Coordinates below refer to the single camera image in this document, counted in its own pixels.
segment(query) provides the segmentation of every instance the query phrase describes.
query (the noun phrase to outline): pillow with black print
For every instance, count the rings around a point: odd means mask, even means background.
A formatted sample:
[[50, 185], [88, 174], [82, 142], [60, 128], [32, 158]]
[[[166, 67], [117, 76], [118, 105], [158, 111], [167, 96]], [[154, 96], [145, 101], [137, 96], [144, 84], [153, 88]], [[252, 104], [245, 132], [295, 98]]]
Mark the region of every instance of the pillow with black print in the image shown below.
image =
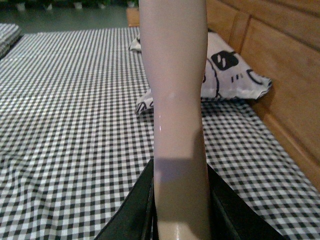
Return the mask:
[[16, 42], [21, 28], [15, 24], [0, 23], [0, 58], [3, 57]]
[[[134, 50], [141, 51], [141, 45], [135, 44]], [[205, 74], [201, 87], [202, 98], [258, 99], [265, 95], [270, 87], [270, 78], [256, 74], [216, 32], [208, 32]], [[153, 98], [151, 90], [148, 89], [137, 100], [135, 113], [139, 115], [151, 108], [153, 108]]]

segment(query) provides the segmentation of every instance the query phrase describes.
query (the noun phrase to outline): bed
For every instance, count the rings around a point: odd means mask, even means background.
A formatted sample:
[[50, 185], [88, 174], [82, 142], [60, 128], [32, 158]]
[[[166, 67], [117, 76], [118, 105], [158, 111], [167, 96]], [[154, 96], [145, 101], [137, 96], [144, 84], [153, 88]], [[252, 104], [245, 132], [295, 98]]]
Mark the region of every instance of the bed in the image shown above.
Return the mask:
[[[153, 156], [138, 33], [26, 34], [0, 60], [0, 238], [94, 239], [117, 212]], [[255, 106], [201, 107], [209, 165], [280, 234], [319, 239], [320, 194]]]

